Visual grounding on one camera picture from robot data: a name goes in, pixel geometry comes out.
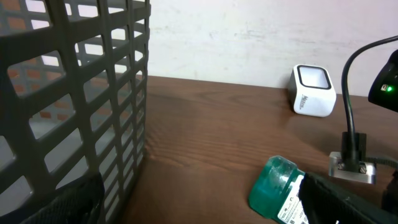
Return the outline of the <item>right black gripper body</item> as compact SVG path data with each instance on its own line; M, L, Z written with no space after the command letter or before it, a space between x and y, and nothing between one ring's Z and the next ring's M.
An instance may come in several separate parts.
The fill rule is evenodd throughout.
M392 174L392 180L383 191L381 207L383 210L393 215L397 215L397 160L386 157L367 157L366 160L375 164L395 168L395 171Z

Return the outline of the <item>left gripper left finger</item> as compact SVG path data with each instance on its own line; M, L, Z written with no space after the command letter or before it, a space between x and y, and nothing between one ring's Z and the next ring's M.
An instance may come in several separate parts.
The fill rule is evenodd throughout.
M97 223L104 199L101 174L80 177L57 189L47 198L28 205L19 223Z

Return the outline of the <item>white barcode scanner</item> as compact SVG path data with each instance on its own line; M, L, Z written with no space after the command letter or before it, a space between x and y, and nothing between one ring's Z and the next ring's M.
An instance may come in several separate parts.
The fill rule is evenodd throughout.
M287 85L289 103L297 114L326 117L336 103L328 71L314 65L295 65Z

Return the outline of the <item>teal mouthwash bottle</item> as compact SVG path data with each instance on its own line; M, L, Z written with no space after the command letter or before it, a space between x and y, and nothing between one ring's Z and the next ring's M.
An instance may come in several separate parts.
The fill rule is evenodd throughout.
M265 164L248 197L251 209L281 224L308 224L299 199L305 173L282 156L272 156Z

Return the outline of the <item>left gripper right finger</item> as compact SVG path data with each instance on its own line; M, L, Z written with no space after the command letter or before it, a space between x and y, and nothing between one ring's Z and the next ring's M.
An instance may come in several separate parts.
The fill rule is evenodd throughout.
M304 175L298 197L309 223L397 223L397 215L312 172Z

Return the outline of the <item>grey plastic shopping basket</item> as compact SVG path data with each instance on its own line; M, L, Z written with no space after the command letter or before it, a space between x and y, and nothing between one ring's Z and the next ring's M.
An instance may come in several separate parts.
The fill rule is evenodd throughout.
M1 1L1 216L102 176L120 219L145 152L149 1Z

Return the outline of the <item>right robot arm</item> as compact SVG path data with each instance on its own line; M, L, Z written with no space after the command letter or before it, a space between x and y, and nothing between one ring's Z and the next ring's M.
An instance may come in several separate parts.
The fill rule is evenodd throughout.
M397 50L377 75L368 94L368 101L385 109L397 112ZM397 162L392 180L382 196L382 209L397 215Z

